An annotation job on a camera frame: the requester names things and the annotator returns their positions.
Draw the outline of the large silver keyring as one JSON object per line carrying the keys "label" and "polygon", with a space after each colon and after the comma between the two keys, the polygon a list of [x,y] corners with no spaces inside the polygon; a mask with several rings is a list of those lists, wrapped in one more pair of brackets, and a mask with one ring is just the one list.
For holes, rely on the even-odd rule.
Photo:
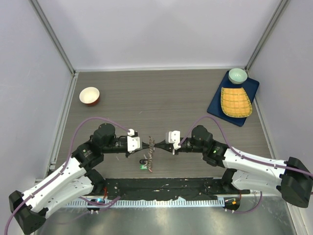
{"label": "large silver keyring", "polygon": [[146,168],[152,173],[152,162],[153,162],[153,155],[155,151],[155,140],[149,136],[149,148],[148,148],[148,157],[146,161]]}

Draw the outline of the black key tag with key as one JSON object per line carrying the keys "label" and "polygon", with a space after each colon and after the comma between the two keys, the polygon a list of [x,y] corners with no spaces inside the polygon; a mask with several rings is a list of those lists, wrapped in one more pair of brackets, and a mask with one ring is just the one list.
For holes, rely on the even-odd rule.
{"label": "black key tag with key", "polygon": [[148,160],[146,160],[146,159],[141,159],[141,160],[139,161],[139,163],[142,164],[142,165],[143,165],[143,164],[146,164],[147,162],[148,162]]}

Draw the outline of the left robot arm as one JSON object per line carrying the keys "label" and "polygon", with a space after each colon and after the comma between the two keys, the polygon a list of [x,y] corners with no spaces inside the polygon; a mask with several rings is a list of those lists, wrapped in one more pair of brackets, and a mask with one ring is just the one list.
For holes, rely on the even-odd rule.
{"label": "left robot arm", "polygon": [[113,122],[103,123],[79,145],[69,150],[66,161],[32,188],[9,195],[10,220],[15,219],[25,235],[38,230],[60,207],[86,194],[100,195],[105,179],[94,168],[103,162],[105,154],[129,155],[148,148],[137,131],[127,129],[117,137]]}

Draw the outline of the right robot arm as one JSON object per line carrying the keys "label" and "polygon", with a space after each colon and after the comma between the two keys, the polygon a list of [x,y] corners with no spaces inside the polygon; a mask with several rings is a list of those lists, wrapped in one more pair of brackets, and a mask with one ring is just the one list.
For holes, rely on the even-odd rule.
{"label": "right robot arm", "polygon": [[276,160],[248,154],[213,139],[213,135],[198,125],[191,136],[181,138],[179,131],[170,131],[157,148],[177,155],[202,153],[202,159],[211,166],[225,168],[221,178],[224,192],[260,191],[281,196],[289,204],[307,208],[313,189],[313,175],[297,158]]}

